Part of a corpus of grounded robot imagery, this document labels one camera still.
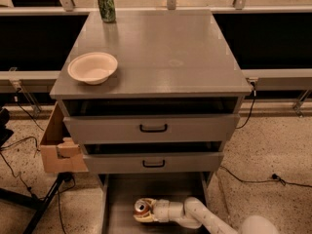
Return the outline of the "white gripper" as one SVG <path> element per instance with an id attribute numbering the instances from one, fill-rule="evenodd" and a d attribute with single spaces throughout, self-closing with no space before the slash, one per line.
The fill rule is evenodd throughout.
<path id="1" fill-rule="evenodd" d="M 134 219 L 140 223 L 151 223 L 151 222 L 168 222 L 169 221 L 169 206 L 170 202 L 168 200 L 156 200 L 152 198 L 143 198 L 149 207 L 153 207 L 152 215 L 134 215 Z"/>

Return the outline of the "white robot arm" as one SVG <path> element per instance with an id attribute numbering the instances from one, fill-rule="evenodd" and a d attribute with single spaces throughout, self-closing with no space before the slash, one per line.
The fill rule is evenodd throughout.
<path id="1" fill-rule="evenodd" d="M 175 222 L 189 229 L 204 226 L 210 234 L 280 234 L 271 221 L 260 215 L 247 217 L 235 230 L 195 197 L 188 197 L 183 203 L 140 198 L 134 205 L 134 219 L 141 223 Z"/>

